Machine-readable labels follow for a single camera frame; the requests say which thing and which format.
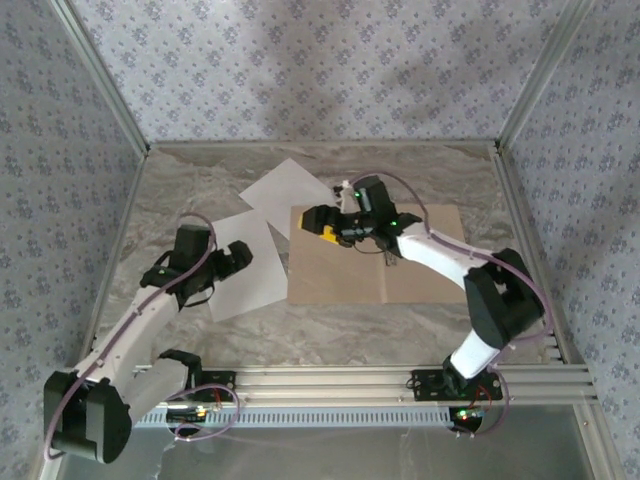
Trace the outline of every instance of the white paper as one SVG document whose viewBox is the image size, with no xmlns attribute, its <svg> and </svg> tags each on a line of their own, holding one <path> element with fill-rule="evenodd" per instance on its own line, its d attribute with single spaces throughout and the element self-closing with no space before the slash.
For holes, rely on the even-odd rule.
<svg viewBox="0 0 640 480">
<path fill-rule="evenodd" d="M 273 243 L 269 226 L 255 210 L 225 218 L 213 224 L 218 248 L 245 242 L 253 260 L 244 270 L 222 282 L 215 282 L 209 307 L 215 322 L 235 317 L 287 298 L 287 276 Z"/>
<path fill-rule="evenodd" d="M 240 198 L 287 239 L 291 207 L 335 205 L 331 189 L 290 158 L 247 188 Z"/>
</svg>

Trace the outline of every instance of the cardboard sheet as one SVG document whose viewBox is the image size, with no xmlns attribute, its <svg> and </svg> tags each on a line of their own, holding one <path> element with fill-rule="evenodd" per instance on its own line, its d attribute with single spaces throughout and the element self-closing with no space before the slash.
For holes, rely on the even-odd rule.
<svg viewBox="0 0 640 480">
<path fill-rule="evenodd" d="M 331 189 L 290 158 L 240 193 L 240 198 L 287 239 L 291 207 L 335 204 Z"/>
<path fill-rule="evenodd" d="M 417 205 L 397 207 L 398 211 L 421 215 Z M 291 209 L 289 303 L 466 303 L 460 287 L 423 265 L 387 254 L 363 254 L 298 229 L 298 219 L 307 208 Z M 427 208 L 433 228 L 464 241 L 458 207 Z M 372 240 L 358 244 L 358 248 L 378 251 Z"/>
<path fill-rule="evenodd" d="M 269 226 L 255 210 L 213 224 L 218 245 L 245 242 L 253 260 L 244 270 L 215 283 L 209 300 L 214 321 L 235 317 L 287 297 L 287 275 L 273 243 Z"/>
</svg>

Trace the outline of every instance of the patterned wallpaper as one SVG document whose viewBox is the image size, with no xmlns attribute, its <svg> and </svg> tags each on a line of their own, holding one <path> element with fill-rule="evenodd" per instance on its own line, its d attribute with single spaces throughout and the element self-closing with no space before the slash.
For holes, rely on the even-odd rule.
<svg viewBox="0 0 640 480">
<path fill-rule="evenodd" d="M 0 2 L 0 479 L 77 361 L 138 159 L 46 0 Z"/>
<path fill-rule="evenodd" d="M 585 20 L 513 157 L 629 478 L 640 479 L 640 4 Z"/>
<path fill-rule="evenodd" d="M 496 138 L 564 0 L 74 0 L 148 141 Z"/>
</svg>

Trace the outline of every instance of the marble surface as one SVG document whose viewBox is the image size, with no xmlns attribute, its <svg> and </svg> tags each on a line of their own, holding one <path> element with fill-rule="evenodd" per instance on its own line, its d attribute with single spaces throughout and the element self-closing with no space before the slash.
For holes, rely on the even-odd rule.
<svg viewBox="0 0 640 480">
<path fill-rule="evenodd" d="M 98 338 L 128 307 L 143 272 L 171 248 L 177 215 L 197 211 L 211 220 L 250 207 L 238 194 L 293 158 L 327 185 L 364 170 L 389 169 L 411 182 L 425 203 L 458 205 L 467 241 L 517 248 L 487 151 L 412 146 L 185 146 L 151 152 L 126 233 Z M 408 193 L 388 182 L 398 202 Z M 287 270 L 288 241 L 271 228 Z M 207 305 L 186 309 L 154 340 L 200 355 L 206 366 L 439 364 L 460 344 L 470 322 L 461 305 L 314 305 L 281 301 L 221 322 Z M 510 363 L 546 362 L 540 345 L 511 351 Z"/>
</svg>

